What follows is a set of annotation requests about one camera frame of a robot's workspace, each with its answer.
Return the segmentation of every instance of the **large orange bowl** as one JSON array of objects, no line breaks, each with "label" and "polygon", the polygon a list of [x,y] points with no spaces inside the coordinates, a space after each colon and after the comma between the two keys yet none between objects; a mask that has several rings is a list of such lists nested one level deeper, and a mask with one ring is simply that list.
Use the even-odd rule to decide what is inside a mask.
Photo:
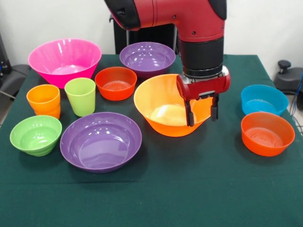
[{"label": "large orange bowl", "polygon": [[210,117],[212,98],[192,100],[195,125],[187,126],[184,100],[177,89],[177,74],[155,76],[144,81],[134,93],[134,104],[158,133],[180,137],[191,134]]}]

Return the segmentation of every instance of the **table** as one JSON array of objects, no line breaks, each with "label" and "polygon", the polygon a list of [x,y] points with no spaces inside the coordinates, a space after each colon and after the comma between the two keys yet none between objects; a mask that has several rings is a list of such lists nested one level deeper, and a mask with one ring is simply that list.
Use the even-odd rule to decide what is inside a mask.
[{"label": "table", "polygon": [[[135,109],[133,97],[110,102],[97,93],[96,112],[127,115],[143,135],[141,149],[127,165],[99,175],[68,164],[59,143],[45,157],[10,144],[12,128],[34,115],[27,91],[46,83],[31,71],[0,129],[0,226],[302,226],[302,137],[286,112],[296,138],[284,153],[268,158],[247,150],[241,141],[241,90],[273,82],[256,55],[226,55],[224,64],[232,85],[220,96],[219,120],[208,119],[182,138],[155,132]],[[118,56],[103,55],[95,72],[111,66],[121,66]],[[177,57],[170,72],[181,71]],[[65,130],[78,117],[64,90],[61,95]]]}]

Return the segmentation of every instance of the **purple bowl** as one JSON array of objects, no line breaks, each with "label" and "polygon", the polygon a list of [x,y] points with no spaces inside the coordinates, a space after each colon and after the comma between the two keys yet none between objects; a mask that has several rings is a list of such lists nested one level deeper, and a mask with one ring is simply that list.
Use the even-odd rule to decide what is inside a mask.
[{"label": "purple bowl", "polygon": [[140,128],[132,119],[101,112],[74,121],[61,137],[60,150],[66,161],[79,169],[107,173],[133,158],[141,142]]},{"label": "purple bowl", "polygon": [[165,74],[175,59],[171,48],[154,42],[131,44],[120,52],[122,64],[146,79]]}]

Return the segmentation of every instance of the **lime green bowl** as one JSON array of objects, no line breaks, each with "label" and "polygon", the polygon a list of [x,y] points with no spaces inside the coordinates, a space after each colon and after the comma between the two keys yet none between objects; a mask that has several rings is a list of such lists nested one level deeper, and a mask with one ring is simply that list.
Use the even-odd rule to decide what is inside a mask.
[{"label": "lime green bowl", "polygon": [[38,115],[19,122],[10,133],[11,144],[33,156],[49,154],[62,132],[61,122],[54,117]]}]

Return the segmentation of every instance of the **bowl rim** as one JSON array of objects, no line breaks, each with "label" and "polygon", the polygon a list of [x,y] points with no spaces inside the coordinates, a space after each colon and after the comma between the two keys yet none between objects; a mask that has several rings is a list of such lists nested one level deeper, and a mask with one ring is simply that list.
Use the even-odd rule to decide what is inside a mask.
[{"label": "bowl rim", "polygon": [[289,100],[287,98],[287,96],[280,90],[278,90],[276,87],[270,86],[270,85],[265,85],[265,84],[252,84],[249,86],[246,86],[242,91],[241,91],[241,101],[244,103],[247,103],[247,100],[245,100],[245,98],[243,98],[244,93],[247,92],[247,90],[254,88],[254,87],[262,87],[262,88],[269,88],[271,89],[273,92],[276,92],[277,94],[279,94],[281,97],[283,97],[282,104],[285,104],[281,109],[279,109],[278,111],[276,111],[275,113],[277,114],[278,112],[284,111],[287,109],[288,105],[289,105]]},{"label": "bowl rim", "polygon": [[[96,43],[94,43],[94,42],[92,42],[92,41],[90,41],[90,40],[87,40],[87,39],[80,39],[80,38],[62,38],[62,39],[54,39],[54,40],[51,40],[51,41],[44,42],[44,43],[38,45],[35,49],[33,49],[33,50],[30,52],[30,54],[28,55],[28,57],[27,57],[27,62],[28,62],[28,64],[29,64],[29,66],[30,66],[33,70],[35,70],[36,72],[38,72],[38,73],[43,73],[43,74],[47,74],[47,75],[56,76],[56,74],[53,74],[53,73],[50,73],[50,72],[37,70],[37,69],[36,69],[35,67],[33,67],[33,65],[31,64],[30,58],[31,58],[31,56],[33,55],[33,53],[34,53],[35,51],[37,51],[38,49],[42,48],[43,46],[45,46],[45,45],[47,45],[47,44],[55,43],[55,42],[61,42],[61,41],[63,41],[63,40],[74,40],[74,41],[86,42],[86,43],[89,43],[89,44],[95,46],[95,47],[98,49],[98,51],[99,51],[99,57],[93,62],[93,64],[92,64],[90,67],[87,67],[87,68],[85,68],[85,69],[83,69],[83,70],[79,70],[77,73],[83,72],[83,71],[85,71],[85,70],[88,70],[88,69],[94,67],[94,65],[98,64],[98,62],[101,60],[101,57],[102,57],[103,52],[102,52],[101,48],[100,48]],[[74,74],[74,73],[65,73],[64,75],[72,75],[72,74]]]},{"label": "bowl rim", "polygon": [[[16,144],[14,144],[14,143],[12,142],[13,131],[14,131],[20,124],[22,124],[22,123],[25,122],[25,121],[28,121],[29,119],[32,119],[32,118],[41,118],[41,117],[53,118],[56,122],[59,123],[59,125],[60,125],[60,132],[57,134],[57,136],[56,136],[56,138],[55,138],[54,140],[52,140],[52,141],[51,141],[50,143],[48,143],[47,145],[44,145],[43,147],[41,147],[41,148],[36,148],[36,149],[23,149],[23,148],[18,147]],[[21,151],[24,151],[24,152],[30,151],[30,152],[35,153],[36,151],[41,150],[41,149],[44,149],[44,148],[50,146],[51,144],[53,144],[54,142],[56,142],[56,141],[59,139],[61,133],[62,133],[62,123],[61,123],[57,118],[55,118],[55,117],[53,117],[53,116],[49,116],[49,115],[36,115],[36,116],[31,116],[31,117],[25,118],[25,119],[23,119],[22,121],[20,121],[19,123],[17,123],[17,124],[14,126],[14,128],[10,131],[9,140],[10,140],[10,143],[11,143],[15,148],[17,148],[18,150],[21,150]]]},{"label": "bowl rim", "polygon": [[[135,82],[132,83],[129,87],[123,88],[123,89],[119,89],[119,90],[109,90],[109,89],[105,89],[104,87],[100,86],[100,85],[97,83],[97,81],[96,81],[96,80],[97,80],[97,77],[100,77],[100,73],[101,73],[101,72],[106,71],[106,70],[109,70],[109,69],[112,69],[112,68],[122,68],[122,69],[131,71],[131,72],[135,75]],[[137,74],[136,74],[132,69],[129,69],[129,68],[127,68],[127,67],[113,66],[113,67],[108,67],[108,68],[105,68],[105,69],[99,71],[99,72],[95,75],[94,81],[95,81],[95,84],[97,85],[97,87],[99,87],[99,88],[101,88],[101,89],[103,89],[103,90],[105,90],[105,91],[110,91],[110,92],[121,92],[121,91],[129,90],[129,88],[135,86],[136,83],[137,83],[137,81],[138,81],[138,76],[137,76]]]},{"label": "bowl rim", "polygon": [[[163,74],[163,75],[158,75],[158,76],[155,76],[155,77],[151,77],[151,78],[148,78],[147,80],[143,81],[143,82],[137,87],[137,89],[136,89],[135,92],[134,92],[134,105],[135,105],[136,109],[139,111],[139,113],[140,113],[144,118],[148,119],[149,121],[155,122],[155,123],[157,123],[157,124],[161,124],[161,125],[165,125],[165,126],[169,126],[169,127],[178,127],[178,128],[179,128],[179,127],[187,126],[186,124],[184,124],[184,125],[166,125],[166,124],[163,124],[163,123],[154,121],[154,120],[152,120],[150,117],[147,117],[145,114],[143,114],[143,113],[141,112],[141,110],[138,108],[138,106],[137,106],[137,104],[136,104],[136,101],[135,101],[136,96],[137,96],[138,88],[139,88],[142,84],[148,83],[148,81],[153,80],[153,79],[157,79],[157,78],[159,78],[159,77],[168,77],[168,76],[177,76],[177,75],[178,75],[177,73],[169,73],[169,74]],[[211,114],[209,114],[209,116],[208,116],[207,118],[205,118],[204,120],[200,120],[200,121],[198,121],[198,122],[195,122],[195,125],[196,125],[196,124],[200,124],[200,123],[205,122],[205,121],[206,121],[208,118],[210,118],[210,117],[211,117]]]},{"label": "bowl rim", "polygon": [[266,146],[266,145],[263,145],[263,144],[260,144],[260,143],[257,143],[257,142],[255,142],[255,141],[253,141],[253,140],[249,137],[249,139],[250,139],[251,141],[253,141],[255,144],[258,144],[258,145],[263,146],[263,147],[265,147],[265,148],[287,148],[289,145],[291,145],[291,144],[293,143],[293,141],[294,141],[294,139],[295,139],[295,134],[296,134],[296,133],[295,133],[294,128],[293,128],[293,126],[291,125],[291,123],[289,123],[289,122],[288,122],[286,119],[284,119],[283,117],[278,116],[278,115],[276,115],[276,114],[274,114],[274,113],[270,113],[270,112],[253,112],[253,113],[250,113],[250,114],[244,116],[243,119],[242,119],[242,121],[241,121],[241,131],[242,131],[242,133],[244,133],[244,134],[247,136],[247,133],[243,130],[243,122],[244,122],[248,117],[250,117],[250,116],[252,116],[252,115],[259,115],[259,114],[267,114],[267,115],[270,115],[270,116],[272,116],[272,117],[274,117],[274,118],[277,118],[277,119],[280,119],[280,120],[284,121],[287,125],[290,126],[290,129],[291,129],[290,132],[292,133],[293,137],[292,137],[292,139],[291,139],[291,141],[290,141],[289,143],[287,143],[287,144],[285,144],[285,145],[283,145],[283,146],[280,146],[280,147]]},{"label": "bowl rim", "polygon": [[[87,168],[87,167],[84,167],[84,166],[76,165],[76,164],[72,163],[70,160],[68,160],[68,159],[66,158],[66,156],[64,155],[64,152],[62,152],[62,140],[63,140],[63,138],[64,138],[64,135],[67,133],[67,130],[68,130],[70,127],[72,127],[76,122],[81,121],[83,118],[86,118],[86,117],[89,117],[89,116],[92,116],[92,115],[98,115],[98,114],[119,115],[119,116],[122,116],[122,117],[124,117],[124,118],[126,118],[126,119],[132,121],[132,122],[134,123],[135,127],[136,127],[136,128],[138,129],[138,131],[139,131],[139,134],[140,134],[139,144],[140,144],[140,145],[138,146],[138,149],[135,150],[135,152],[134,152],[134,154],[133,154],[132,156],[130,156],[128,159],[125,159],[122,163],[119,163],[119,164],[114,165],[114,166],[111,166],[111,167],[106,167],[106,168]],[[61,152],[63,158],[64,158],[68,163],[70,163],[72,166],[75,166],[75,167],[77,167],[77,168],[79,168],[79,169],[83,169],[83,170],[89,170],[89,171],[103,171],[103,170],[108,170],[108,169],[114,169],[114,168],[116,168],[116,167],[119,167],[119,166],[121,166],[121,165],[126,164],[129,160],[131,160],[131,159],[138,153],[138,151],[139,151],[140,148],[141,148],[141,145],[142,145],[142,132],[141,132],[141,129],[140,129],[140,127],[138,126],[138,124],[137,124],[133,119],[131,119],[130,117],[128,117],[128,116],[126,116],[126,115],[123,115],[123,114],[121,114],[121,113],[115,113],[115,112],[97,112],[97,113],[92,113],[92,114],[86,115],[86,116],[84,116],[84,117],[81,117],[81,118],[75,120],[73,123],[71,123],[71,124],[65,129],[65,131],[63,132],[63,134],[62,134],[62,136],[61,136],[61,139],[60,139],[60,152]]]},{"label": "bowl rim", "polygon": [[[150,71],[150,70],[136,70],[136,69],[134,69],[134,68],[131,67],[131,66],[127,66],[126,63],[125,63],[125,61],[123,61],[123,60],[121,59],[122,53],[124,53],[128,48],[130,48],[130,47],[132,47],[132,46],[134,46],[134,45],[137,45],[137,44],[148,44],[148,43],[155,44],[155,45],[158,45],[158,46],[162,46],[162,47],[164,47],[165,49],[167,49],[169,52],[173,53],[173,56],[174,56],[174,57],[173,57],[173,61],[171,61],[171,63],[170,63],[169,65],[167,65],[167,66],[164,66],[164,67],[161,67],[161,68],[159,68],[159,69]],[[138,42],[138,43],[130,44],[130,45],[124,47],[124,48],[122,49],[122,51],[120,52],[120,54],[119,54],[119,59],[120,59],[120,61],[122,62],[122,64],[123,64],[125,67],[130,68],[131,70],[134,70],[134,71],[137,71],[137,72],[156,72],[156,71],[164,70],[164,69],[170,67],[170,66],[175,62],[176,58],[177,58],[177,56],[176,56],[176,54],[175,54],[175,52],[174,52],[173,49],[171,49],[171,48],[170,48],[169,46],[167,46],[167,45],[164,45],[164,44],[161,44],[161,43],[157,43],[157,42]]]},{"label": "bowl rim", "polygon": [[[34,90],[34,89],[37,88],[37,87],[44,87],[44,86],[56,88],[56,90],[58,90],[57,96],[56,96],[55,98],[49,100],[49,101],[46,101],[46,102],[34,102],[34,101],[32,101],[32,100],[30,100],[30,99],[28,98],[29,92],[31,92],[32,90]],[[35,87],[31,88],[31,89],[27,92],[27,100],[28,100],[29,102],[31,102],[31,103],[34,103],[34,104],[45,104],[45,103],[49,103],[49,102],[52,102],[52,101],[56,100],[59,96],[60,96],[60,89],[59,89],[56,85],[53,85],[53,84],[41,84],[41,85],[38,85],[38,86],[35,86]]]}]

